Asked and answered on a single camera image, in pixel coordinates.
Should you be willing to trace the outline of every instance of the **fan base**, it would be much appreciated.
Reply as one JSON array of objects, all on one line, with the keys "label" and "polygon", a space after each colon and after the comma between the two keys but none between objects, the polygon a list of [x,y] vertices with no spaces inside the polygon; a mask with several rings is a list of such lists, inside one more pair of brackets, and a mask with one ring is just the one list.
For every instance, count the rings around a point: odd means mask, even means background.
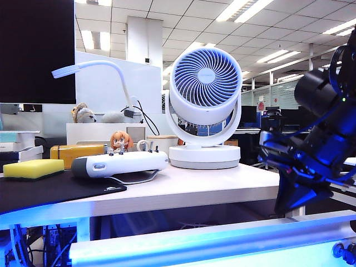
[{"label": "fan base", "polygon": [[174,146],[169,148],[171,165],[197,170],[227,169],[240,161],[238,146]]}]

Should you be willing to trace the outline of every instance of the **yellow sponge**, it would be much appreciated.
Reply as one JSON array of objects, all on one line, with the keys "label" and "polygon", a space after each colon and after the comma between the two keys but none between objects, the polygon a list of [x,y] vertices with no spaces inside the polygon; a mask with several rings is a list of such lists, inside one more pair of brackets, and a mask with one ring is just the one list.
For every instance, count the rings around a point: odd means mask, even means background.
[{"label": "yellow sponge", "polygon": [[19,179],[40,179],[64,171],[63,160],[29,160],[3,166],[4,177]]}]

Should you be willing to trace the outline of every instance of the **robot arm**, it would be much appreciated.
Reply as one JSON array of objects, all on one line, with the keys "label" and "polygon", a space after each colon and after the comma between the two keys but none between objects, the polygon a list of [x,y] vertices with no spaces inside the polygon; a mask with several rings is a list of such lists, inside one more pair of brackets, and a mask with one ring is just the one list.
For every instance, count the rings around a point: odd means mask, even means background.
[{"label": "robot arm", "polygon": [[[339,56],[342,65],[336,75]],[[330,183],[353,185],[352,175],[342,175],[345,159],[356,151],[356,30],[340,46],[329,73],[313,70],[295,87],[297,102],[319,117],[305,140],[282,135],[273,128],[261,132],[259,160],[279,170],[275,211],[286,213],[333,195]]]}]

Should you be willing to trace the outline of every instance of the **fan center hub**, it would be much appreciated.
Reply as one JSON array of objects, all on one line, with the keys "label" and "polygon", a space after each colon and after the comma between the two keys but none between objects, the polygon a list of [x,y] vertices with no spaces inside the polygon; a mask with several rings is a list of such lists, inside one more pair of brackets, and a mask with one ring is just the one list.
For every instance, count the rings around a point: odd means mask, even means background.
[{"label": "fan center hub", "polygon": [[215,72],[210,68],[202,68],[198,72],[198,79],[202,83],[212,83],[215,79]]}]

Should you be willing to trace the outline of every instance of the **fan grille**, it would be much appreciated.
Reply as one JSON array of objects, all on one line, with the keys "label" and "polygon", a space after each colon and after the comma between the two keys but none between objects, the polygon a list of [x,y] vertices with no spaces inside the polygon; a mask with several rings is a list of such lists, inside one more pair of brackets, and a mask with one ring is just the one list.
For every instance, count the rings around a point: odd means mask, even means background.
[{"label": "fan grille", "polygon": [[239,78],[231,56],[217,49],[200,49],[184,55],[174,72],[179,94],[202,107],[229,100],[239,89]]}]

